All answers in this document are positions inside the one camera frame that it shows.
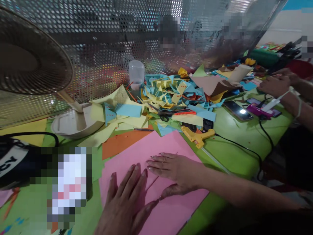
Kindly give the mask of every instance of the yellow glue gun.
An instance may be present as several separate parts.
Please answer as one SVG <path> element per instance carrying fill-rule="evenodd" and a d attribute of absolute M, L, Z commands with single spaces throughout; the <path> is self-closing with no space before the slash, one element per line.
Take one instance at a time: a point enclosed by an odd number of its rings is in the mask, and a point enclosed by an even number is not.
<path fill-rule="evenodd" d="M 188 127 L 185 126 L 182 126 L 181 129 L 191 142 L 195 142 L 196 147 L 198 149 L 203 147 L 204 139 L 210 138 L 215 135 L 215 131 L 213 129 L 209 129 L 206 133 L 203 134 L 194 133 Z"/>

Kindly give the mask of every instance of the electric fan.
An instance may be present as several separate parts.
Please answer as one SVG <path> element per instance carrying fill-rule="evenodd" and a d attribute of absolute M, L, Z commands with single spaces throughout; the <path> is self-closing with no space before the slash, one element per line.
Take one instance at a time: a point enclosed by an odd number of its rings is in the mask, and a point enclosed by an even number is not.
<path fill-rule="evenodd" d="M 23 94 L 57 93 L 72 109 L 55 118 L 55 134 L 78 139 L 97 131 L 103 122 L 90 117 L 91 104 L 79 104 L 65 89 L 74 69 L 62 47 L 29 20 L 0 7 L 0 90 Z"/>

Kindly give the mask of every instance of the hand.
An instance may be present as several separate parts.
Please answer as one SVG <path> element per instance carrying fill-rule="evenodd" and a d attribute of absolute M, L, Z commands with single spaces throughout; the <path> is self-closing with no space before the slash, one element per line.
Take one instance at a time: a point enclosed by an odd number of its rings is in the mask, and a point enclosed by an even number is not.
<path fill-rule="evenodd" d="M 289 91 L 290 80 L 287 76 L 278 78 L 267 77 L 259 87 L 259 90 L 270 94 L 276 98 Z"/>
<path fill-rule="evenodd" d="M 301 81 L 301 78 L 295 73 L 291 72 L 289 68 L 284 68 L 276 72 L 273 72 L 273 75 L 279 75 L 279 74 L 281 74 L 282 76 L 287 76 L 290 79 L 291 86 L 297 85 Z"/>
<path fill-rule="evenodd" d="M 185 156 L 160 153 L 152 156 L 154 161 L 147 161 L 148 169 L 157 176 L 168 178 L 176 182 L 161 194 L 160 200 L 172 195 L 185 195 L 200 188 L 200 169 L 205 166 Z"/>
<path fill-rule="evenodd" d="M 158 200 L 152 201 L 135 214 L 136 202 L 147 181 L 147 169 L 138 180 L 139 174 L 140 165 L 132 165 L 119 187 L 116 183 L 116 173 L 111 175 L 107 201 L 94 235 L 139 234 L 158 203 Z"/>

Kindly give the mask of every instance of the mobile phone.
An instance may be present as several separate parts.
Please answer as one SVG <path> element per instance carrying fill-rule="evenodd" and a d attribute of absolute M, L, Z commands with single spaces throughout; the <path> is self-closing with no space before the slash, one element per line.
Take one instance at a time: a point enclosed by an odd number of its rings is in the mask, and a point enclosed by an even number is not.
<path fill-rule="evenodd" d="M 252 103 L 256 103 L 256 104 L 260 104 L 261 101 L 255 99 L 255 98 L 250 98 L 246 100 L 247 103 L 252 104 Z M 279 115 L 281 115 L 281 111 L 278 111 L 277 109 L 271 109 L 274 112 L 273 117 L 278 117 Z"/>
<path fill-rule="evenodd" d="M 235 101 L 226 101 L 224 106 L 229 109 L 235 116 L 237 116 L 241 121 L 248 121 L 253 119 L 253 116 L 248 113 L 247 110 L 243 109 L 235 103 Z"/>

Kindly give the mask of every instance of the blue wall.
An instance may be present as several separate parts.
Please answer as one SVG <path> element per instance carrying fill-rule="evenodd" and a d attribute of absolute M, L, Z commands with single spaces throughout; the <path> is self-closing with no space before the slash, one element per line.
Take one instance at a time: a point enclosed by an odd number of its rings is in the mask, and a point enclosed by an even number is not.
<path fill-rule="evenodd" d="M 283 10 L 301 10 L 301 8 L 313 8 L 313 0 L 288 0 Z"/>

